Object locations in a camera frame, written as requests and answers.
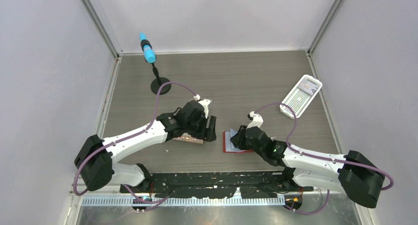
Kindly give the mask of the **red leather card holder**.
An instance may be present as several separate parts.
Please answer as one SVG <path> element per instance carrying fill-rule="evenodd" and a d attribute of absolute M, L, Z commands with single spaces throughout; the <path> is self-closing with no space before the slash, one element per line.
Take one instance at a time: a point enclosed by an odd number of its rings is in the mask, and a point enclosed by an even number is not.
<path fill-rule="evenodd" d="M 223 132 L 223 152 L 236 154 L 252 152 L 252 150 L 241 150 L 233 145 L 233 143 L 231 142 L 231 138 L 236 134 L 237 131 L 235 131 L 234 129 L 229 129 L 228 131 Z"/>

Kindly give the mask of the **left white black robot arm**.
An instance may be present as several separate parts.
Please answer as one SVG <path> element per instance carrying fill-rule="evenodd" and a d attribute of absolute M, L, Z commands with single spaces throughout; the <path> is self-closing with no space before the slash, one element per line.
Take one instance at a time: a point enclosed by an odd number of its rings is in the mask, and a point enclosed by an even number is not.
<path fill-rule="evenodd" d="M 121 160 L 146 147 L 179 138 L 185 133 L 193 138 L 216 140 L 216 117 L 209 115 L 211 100 L 192 100 L 172 113 L 163 113 L 150 123 L 113 137 L 101 139 L 94 134 L 84 142 L 74 160 L 75 179 L 82 178 L 86 191 L 97 191 L 109 183 L 134 187 L 144 193 L 151 179 L 141 163 L 122 164 Z"/>

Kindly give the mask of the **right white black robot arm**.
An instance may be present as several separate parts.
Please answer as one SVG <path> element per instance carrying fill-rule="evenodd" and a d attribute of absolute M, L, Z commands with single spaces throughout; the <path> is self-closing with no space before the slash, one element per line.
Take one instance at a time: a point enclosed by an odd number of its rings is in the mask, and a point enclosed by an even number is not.
<path fill-rule="evenodd" d="M 306 150 L 285 141 L 271 139 L 259 127 L 245 125 L 230 139 L 234 148 L 250 150 L 272 166 L 284 168 L 282 186 L 316 187 L 345 194 L 353 202 L 376 208 L 385 176 L 358 151 L 333 155 Z"/>

